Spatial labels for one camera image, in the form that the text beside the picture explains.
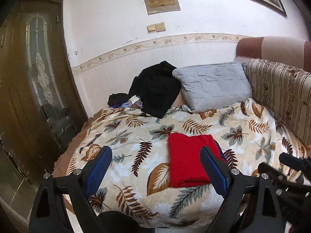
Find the red and blue sweater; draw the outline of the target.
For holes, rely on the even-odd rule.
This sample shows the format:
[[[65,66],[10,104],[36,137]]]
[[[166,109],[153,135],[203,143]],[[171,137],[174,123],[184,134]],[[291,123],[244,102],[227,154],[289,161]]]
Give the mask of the red and blue sweater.
[[[211,135],[169,135],[171,187],[195,187],[211,183],[200,161],[200,150],[204,146],[209,147],[216,158],[227,162],[219,144]]]

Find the striped brown floral cushion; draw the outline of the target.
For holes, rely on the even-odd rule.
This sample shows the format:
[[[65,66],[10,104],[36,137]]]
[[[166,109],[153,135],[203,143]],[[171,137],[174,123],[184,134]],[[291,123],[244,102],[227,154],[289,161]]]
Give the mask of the striped brown floral cushion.
[[[310,72],[265,59],[244,65],[253,99],[310,147]]]

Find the leaf-patterned beige blanket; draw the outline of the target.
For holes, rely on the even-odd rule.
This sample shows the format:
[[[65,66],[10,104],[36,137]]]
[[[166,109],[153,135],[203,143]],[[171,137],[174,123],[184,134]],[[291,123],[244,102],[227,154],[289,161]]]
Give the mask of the leaf-patterned beige blanket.
[[[54,176],[69,175],[92,160],[103,146],[112,149],[112,162],[96,194],[90,198],[97,213],[119,211],[148,228],[209,225],[222,197],[210,184],[172,188],[168,137],[211,135],[230,168],[254,174],[266,162],[289,180],[300,173],[279,163],[279,155],[310,156],[310,148],[272,113],[249,98],[227,108],[191,114],[181,108],[162,119],[141,110],[103,109],[85,124],[55,163]]]

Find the grey quilted pillow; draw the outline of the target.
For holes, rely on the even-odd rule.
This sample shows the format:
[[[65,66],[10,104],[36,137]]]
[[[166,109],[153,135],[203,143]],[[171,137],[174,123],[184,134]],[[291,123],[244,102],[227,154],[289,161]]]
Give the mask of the grey quilted pillow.
[[[186,109],[192,113],[225,108],[252,97],[240,62],[176,68],[172,75],[181,83]]]

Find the brown door with glass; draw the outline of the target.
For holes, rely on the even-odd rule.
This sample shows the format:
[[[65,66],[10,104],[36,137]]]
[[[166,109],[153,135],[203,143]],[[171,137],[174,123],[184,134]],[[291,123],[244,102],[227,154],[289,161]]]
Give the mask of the brown door with glass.
[[[1,10],[1,204],[27,223],[42,176],[86,113],[71,73],[63,0],[15,0]]]

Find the pink upholstered headboard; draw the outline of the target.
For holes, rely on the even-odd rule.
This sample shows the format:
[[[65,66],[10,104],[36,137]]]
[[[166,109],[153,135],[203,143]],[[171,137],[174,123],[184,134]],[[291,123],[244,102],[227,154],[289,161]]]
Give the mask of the pink upholstered headboard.
[[[310,72],[310,41],[280,36],[241,39],[236,47],[236,61],[265,59]]]

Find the small purple cloth pile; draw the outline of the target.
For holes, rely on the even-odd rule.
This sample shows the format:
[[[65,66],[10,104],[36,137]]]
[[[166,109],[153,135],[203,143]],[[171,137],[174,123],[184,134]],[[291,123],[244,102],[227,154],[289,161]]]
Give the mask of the small purple cloth pile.
[[[143,102],[140,99],[140,97],[134,95],[133,97],[129,98],[129,100],[121,105],[122,108],[138,108],[142,109],[143,108]]]

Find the large black garment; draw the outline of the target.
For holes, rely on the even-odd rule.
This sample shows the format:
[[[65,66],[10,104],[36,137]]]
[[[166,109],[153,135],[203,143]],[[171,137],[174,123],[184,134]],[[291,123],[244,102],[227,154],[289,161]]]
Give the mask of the large black garment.
[[[129,97],[139,97],[143,112],[162,119],[181,89],[181,83],[172,74],[175,69],[166,61],[143,69],[133,79]]]

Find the small black cloth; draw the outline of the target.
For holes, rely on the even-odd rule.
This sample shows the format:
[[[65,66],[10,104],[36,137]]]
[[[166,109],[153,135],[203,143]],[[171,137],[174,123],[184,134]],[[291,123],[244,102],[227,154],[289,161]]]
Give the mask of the small black cloth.
[[[122,104],[129,100],[129,95],[126,93],[117,93],[109,96],[107,105],[111,108],[119,108]]]

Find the beige wall switch right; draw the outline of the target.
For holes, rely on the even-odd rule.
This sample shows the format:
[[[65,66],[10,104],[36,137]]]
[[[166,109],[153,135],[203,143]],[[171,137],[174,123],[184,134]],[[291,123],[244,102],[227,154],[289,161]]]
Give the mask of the beige wall switch right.
[[[166,31],[166,26],[165,26],[165,23],[158,23],[158,24],[155,24],[155,29],[157,32],[165,32]]]

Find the beige wall switch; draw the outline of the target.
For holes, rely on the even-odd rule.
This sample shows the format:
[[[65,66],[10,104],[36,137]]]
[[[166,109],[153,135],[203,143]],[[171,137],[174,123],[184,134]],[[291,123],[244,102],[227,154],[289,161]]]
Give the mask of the beige wall switch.
[[[156,25],[155,24],[147,25],[147,31],[148,31],[149,34],[156,32]]]
[[[157,32],[165,32],[166,31],[166,26],[165,26],[165,23],[158,23],[158,24],[155,24],[155,29]]]

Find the beige wall switch left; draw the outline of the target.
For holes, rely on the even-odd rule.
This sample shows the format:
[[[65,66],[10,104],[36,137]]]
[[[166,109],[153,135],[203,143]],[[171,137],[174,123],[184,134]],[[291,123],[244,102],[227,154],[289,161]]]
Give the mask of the beige wall switch left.
[[[149,34],[156,32],[156,25],[155,24],[147,25],[147,31],[148,31]]]

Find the framed wall panel box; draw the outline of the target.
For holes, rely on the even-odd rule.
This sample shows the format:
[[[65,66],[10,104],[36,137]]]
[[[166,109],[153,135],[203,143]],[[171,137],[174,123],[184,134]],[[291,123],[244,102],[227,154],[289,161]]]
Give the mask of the framed wall panel box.
[[[180,10],[178,0],[144,0],[147,14],[158,14]]]

